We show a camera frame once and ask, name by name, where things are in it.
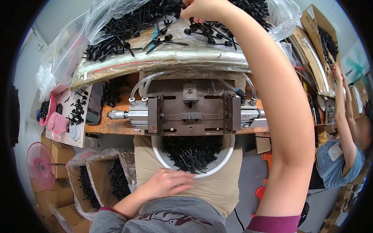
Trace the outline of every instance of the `hand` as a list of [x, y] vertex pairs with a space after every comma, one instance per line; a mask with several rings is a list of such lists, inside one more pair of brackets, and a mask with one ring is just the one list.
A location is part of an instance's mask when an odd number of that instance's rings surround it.
[[222, 22], [223, 13], [229, 8], [235, 7], [227, 0], [183, 0], [186, 9], [180, 14], [183, 19], [194, 17], [195, 23], [204, 21]]
[[185, 183], [195, 183], [195, 174], [173, 169], [159, 168], [151, 178], [135, 191], [147, 200], [175, 195], [181, 191], [194, 188]]
[[338, 82], [342, 81], [343, 80], [342, 73], [341, 73], [341, 69], [339, 68], [338, 64], [334, 62], [332, 64], [332, 68], [333, 68], [332, 71], [333, 71], [335, 80], [337, 80]]

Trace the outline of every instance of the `pink plastic cup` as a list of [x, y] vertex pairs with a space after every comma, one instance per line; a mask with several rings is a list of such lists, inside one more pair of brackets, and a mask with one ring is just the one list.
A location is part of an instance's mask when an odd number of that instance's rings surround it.
[[52, 131], [52, 137], [55, 140], [61, 138], [61, 133], [66, 131], [68, 120], [58, 112], [52, 113], [48, 121], [48, 129]]

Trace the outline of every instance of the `white container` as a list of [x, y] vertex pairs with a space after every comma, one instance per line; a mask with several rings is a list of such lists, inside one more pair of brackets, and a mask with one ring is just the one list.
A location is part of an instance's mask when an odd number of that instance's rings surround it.
[[[170, 159], [169, 157], [170, 154], [167, 152], [163, 152], [162, 137], [151, 136], [151, 144], [153, 145], [153, 150], [157, 156], [158, 161], [165, 168], [171, 168], [175, 170], [179, 169], [179, 167], [175, 166], [175, 162]], [[234, 134], [223, 135], [223, 145], [220, 149], [220, 153], [215, 154], [215, 156], [217, 157], [217, 160], [212, 161], [211, 163], [207, 165], [206, 170], [204, 170], [206, 174], [205, 173], [196, 174], [195, 178], [206, 177], [219, 171], [219, 169], [222, 168], [226, 164], [226, 162], [228, 162], [229, 158], [231, 157], [234, 144], [235, 144]]]

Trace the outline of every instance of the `red stool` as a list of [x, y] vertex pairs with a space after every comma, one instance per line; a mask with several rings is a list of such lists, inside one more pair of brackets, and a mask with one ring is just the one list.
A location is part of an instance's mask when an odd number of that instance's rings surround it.
[[266, 187], [265, 186], [260, 186], [259, 188], [257, 188], [257, 190], [255, 191], [255, 196], [257, 196], [259, 198], [259, 204], [263, 198], [263, 195], [264, 195], [264, 191], [266, 190]]

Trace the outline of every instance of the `wall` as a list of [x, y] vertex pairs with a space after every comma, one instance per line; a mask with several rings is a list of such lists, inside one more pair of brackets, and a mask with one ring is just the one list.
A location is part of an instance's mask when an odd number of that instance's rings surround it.
[[53, 42], [61, 28], [76, 15], [85, 11], [94, 0], [49, 0], [35, 23], [47, 44]]
[[14, 86], [18, 89], [20, 108], [20, 127], [18, 144], [14, 147], [17, 173], [22, 187], [31, 204], [35, 203], [32, 192], [30, 177], [26, 165], [26, 154], [28, 147], [36, 141], [40, 141], [42, 128], [40, 124], [30, 118], [31, 106], [37, 91], [35, 77], [40, 65], [40, 58], [43, 55], [36, 46], [39, 39], [31, 32], [23, 44], [21, 53], [18, 56]]

